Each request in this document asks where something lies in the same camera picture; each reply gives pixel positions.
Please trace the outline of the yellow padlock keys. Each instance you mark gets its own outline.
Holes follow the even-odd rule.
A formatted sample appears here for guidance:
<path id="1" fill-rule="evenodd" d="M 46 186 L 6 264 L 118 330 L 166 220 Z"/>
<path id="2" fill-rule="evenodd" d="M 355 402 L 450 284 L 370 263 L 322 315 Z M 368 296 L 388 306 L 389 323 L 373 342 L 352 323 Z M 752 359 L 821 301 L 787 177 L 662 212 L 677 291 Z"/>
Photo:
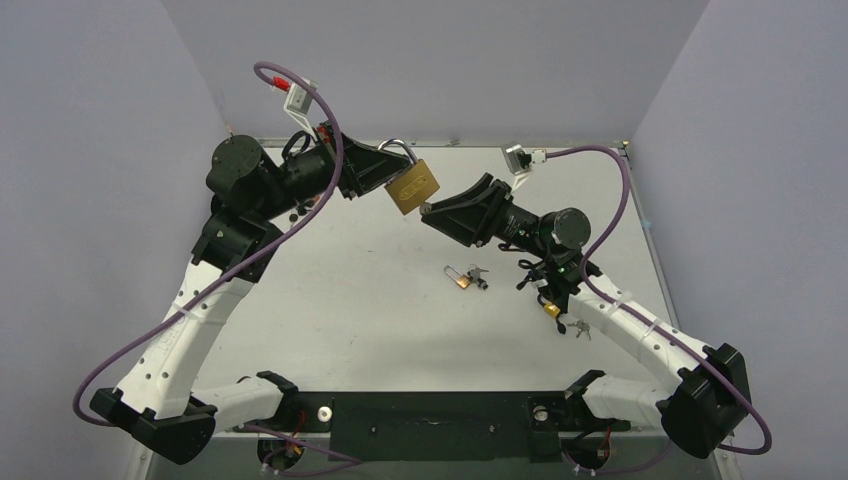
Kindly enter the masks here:
<path id="1" fill-rule="evenodd" d="M 565 335 L 570 330 L 574 330 L 576 332 L 576 338 L 584 337 L 587 340 L 591 340 L 591 327 L 588 323 L 583 320 L 577 320 L 571 323 L 564 323 L 563 321 L 556 320 L 555 321 L 557 331 L 561 335 Z"/>

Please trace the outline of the large brass padlock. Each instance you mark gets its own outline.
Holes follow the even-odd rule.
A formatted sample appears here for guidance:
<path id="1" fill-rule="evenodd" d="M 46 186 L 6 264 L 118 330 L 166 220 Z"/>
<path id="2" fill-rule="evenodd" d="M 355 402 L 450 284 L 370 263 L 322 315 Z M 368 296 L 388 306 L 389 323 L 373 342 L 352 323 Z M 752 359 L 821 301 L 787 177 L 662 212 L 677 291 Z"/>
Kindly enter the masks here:
<path id="1" fill-rule="evenodd" d="M 439 190 L 440 185 L 427 163 L 402 140 L 384 140 L 377 149 L 383 151 L 390 146 L 401 148 L 409 160 L 409 165 L 385 185 L 385 190 L 400 213 L 408 215 L 426 203 Z"/>

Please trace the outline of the yellow padlock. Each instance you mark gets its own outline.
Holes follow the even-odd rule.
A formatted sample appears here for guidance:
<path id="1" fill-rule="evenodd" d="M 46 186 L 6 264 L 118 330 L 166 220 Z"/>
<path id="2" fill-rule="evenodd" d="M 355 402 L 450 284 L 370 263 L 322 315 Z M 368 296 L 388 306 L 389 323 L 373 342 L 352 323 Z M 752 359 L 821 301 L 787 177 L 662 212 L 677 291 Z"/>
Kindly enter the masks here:
<path id="1" fill-rule="evenodd" d="M 544 312 L 553 319 L 558 319 L 562 315 L 561 309 L 554 303 L 545 302 L 542 305 Z"/>

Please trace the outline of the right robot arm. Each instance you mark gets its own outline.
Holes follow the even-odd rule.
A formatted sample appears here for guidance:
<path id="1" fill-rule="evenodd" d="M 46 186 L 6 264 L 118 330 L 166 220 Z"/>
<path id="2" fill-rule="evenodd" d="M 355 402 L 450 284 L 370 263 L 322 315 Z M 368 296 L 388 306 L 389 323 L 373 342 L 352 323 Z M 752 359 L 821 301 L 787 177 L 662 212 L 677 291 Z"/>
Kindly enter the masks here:
<path id="1" fill-rule="evenodd" d="M 510 187 L 490 174 L 454 197 L 426 203 L 422 222 L 467 247 L 493 239 L 529 254 L 521 266 L 555 317 L 604 335 L 653 376 L 648 382 L 591 370 L 565 392 L 564 413 L 578 427 L 602 421 L 662 429 L 685 453 L 706 458 L 744 420 L 750 402 L 745 360 L 674 328 L 618 288 L 582 249 L 588 217 L 576 208 L 535 215 L 517 205 Z"/>

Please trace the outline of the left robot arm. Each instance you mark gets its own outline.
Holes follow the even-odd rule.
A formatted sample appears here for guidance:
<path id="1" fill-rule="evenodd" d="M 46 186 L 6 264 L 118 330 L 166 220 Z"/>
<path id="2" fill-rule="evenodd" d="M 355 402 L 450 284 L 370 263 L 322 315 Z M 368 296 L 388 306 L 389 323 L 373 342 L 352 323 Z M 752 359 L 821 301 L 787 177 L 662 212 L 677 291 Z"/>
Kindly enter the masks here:
<path id="1" fill-rule="evenodd" d="M 248 135 L 215 148 L 206 178 L 211 214 L 169 313 L 130 372 L 91 400 L 91 409 L 109 424 L 175 464 L 196 458 L 216 433 L 262 420 L 285 430 L 297 420 L 296 385 L 271 371 L 195 388 L 217 337 L 283 238 L 276 219 L 292 210 L 314 213 L 333 192 L 348 199 L 365 195 L 416 162 L 401 141 L 369 146 L 329 123 L 298 139 L 303 150 L 288 152 L 281 163 Z"/>

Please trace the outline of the small padlock key charm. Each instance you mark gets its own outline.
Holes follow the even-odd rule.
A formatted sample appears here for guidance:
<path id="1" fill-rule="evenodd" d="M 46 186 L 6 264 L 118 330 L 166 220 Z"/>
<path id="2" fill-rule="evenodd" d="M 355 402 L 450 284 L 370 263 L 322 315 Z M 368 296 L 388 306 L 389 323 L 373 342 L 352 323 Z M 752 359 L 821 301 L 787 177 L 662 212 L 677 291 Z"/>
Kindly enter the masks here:
<path id="1" fill-rule="evenodd" d="M 483 269 L 476 264 L 470 264 L 468 267 L 467 276 L 474 284 L 477 285 L 479 289 L 487 290 L 489 288 L 489 284 L 483 278 L 483 273 L 488 273 L 488 270 Z"/>

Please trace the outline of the small brass padlock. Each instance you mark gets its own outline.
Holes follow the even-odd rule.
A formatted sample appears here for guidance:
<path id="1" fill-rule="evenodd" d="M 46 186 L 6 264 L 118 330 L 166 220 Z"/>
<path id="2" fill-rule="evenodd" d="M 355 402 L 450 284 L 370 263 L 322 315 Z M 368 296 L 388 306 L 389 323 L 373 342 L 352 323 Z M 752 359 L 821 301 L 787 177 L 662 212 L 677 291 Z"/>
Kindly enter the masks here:
<path id="1" fill-rule="evenodd" d="M 446 265 L 443 271 L 461 289 L 468 288 L 472 283 L 472 279 L 466 273 L 461 272 L 451 265 Z"/>

